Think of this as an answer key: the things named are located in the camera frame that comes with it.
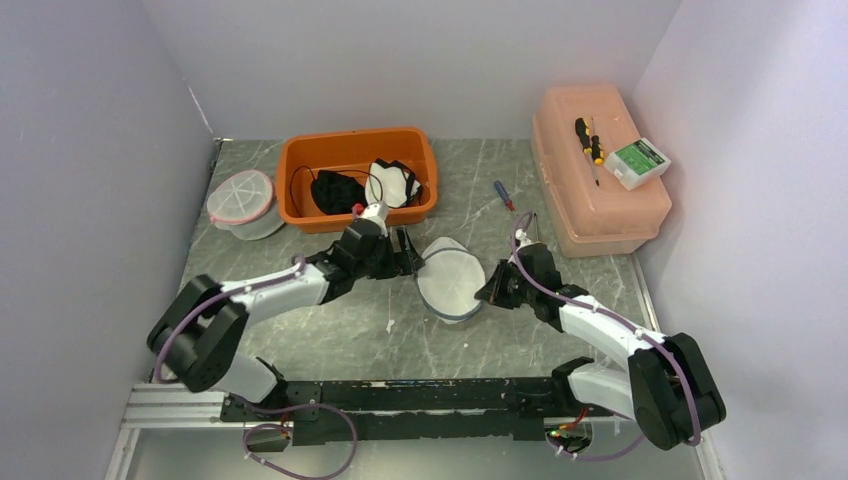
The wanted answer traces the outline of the white mesh pink-zip laundry bag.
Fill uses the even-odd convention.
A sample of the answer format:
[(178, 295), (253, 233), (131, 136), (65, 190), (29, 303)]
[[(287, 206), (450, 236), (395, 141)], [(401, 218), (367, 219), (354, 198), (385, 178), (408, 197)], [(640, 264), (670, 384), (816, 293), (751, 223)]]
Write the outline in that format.
[(259, 170), (227, 178), (208, 197), (206, 210), (212, 226), (237, 239), (264, 239), (284, 226), (272, 179)]

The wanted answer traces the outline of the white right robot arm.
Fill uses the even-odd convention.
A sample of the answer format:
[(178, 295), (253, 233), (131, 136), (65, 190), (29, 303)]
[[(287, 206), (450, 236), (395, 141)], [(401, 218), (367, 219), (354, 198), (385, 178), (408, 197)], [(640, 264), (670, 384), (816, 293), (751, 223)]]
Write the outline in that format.
[(603, 366), (579, 357), (553, 370), (551, 401), (564, 415), (600, 407), (634, 421), (642, 437), (661, 450), (695, 445), (706, 429), (726, 419), (723, 398), (692, 336), (645, 329), (586, 289), (564, 283), (541, 243), (520, 247), (499, 261), (474, 296), (504, 309), (527, 305), (538, 320), (589, 343), (612, 361)]

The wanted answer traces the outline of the black white bra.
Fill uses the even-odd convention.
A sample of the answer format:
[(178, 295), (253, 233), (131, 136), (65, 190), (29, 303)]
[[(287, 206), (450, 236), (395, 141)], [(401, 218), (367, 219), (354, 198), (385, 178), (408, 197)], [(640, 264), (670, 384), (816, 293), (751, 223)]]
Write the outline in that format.
[(423, 186), (417, 174), (400, 161), (375, 159), (366, 169), (316, 170), (296, 167), (290, 175), (289, 197), (295, 212), (301, 213), (301, 201), (294, 187), (305, 180), (305, 193), (322, 215), (361, 213), (371, 204), (389, 209), (411, 206), (420, 199)]

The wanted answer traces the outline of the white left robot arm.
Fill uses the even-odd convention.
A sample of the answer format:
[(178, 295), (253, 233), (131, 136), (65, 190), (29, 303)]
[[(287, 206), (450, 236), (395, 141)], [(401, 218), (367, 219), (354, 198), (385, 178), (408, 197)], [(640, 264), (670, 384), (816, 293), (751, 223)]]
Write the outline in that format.
[(416, 274), (425, 261), (405, 229), (390, 235), (374, 219), (359, 218), (328, 248), (294, 257), (291, 267), (265, 276), (217, 282), (190, 280), (148, 334), (154, 378), (168, 368), (193, 393), (224, 391), (264, 420), (288, 405), (288, 382), (270, 362), (239, 353), (252, 325), (300, 308), (329, 303), (360, 279)]

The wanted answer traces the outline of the white mesh blue-zip laundry bag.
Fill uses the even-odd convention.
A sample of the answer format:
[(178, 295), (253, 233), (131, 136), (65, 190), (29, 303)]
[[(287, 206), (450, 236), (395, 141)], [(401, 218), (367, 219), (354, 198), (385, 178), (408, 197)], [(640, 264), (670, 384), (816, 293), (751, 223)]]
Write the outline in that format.
[(479, 259), (450, 237), (435, 239), (421, 256), (415, 282), (424, 307), (446, 324), (471, 319), (482, 307), (475, 294), (486, 283)]

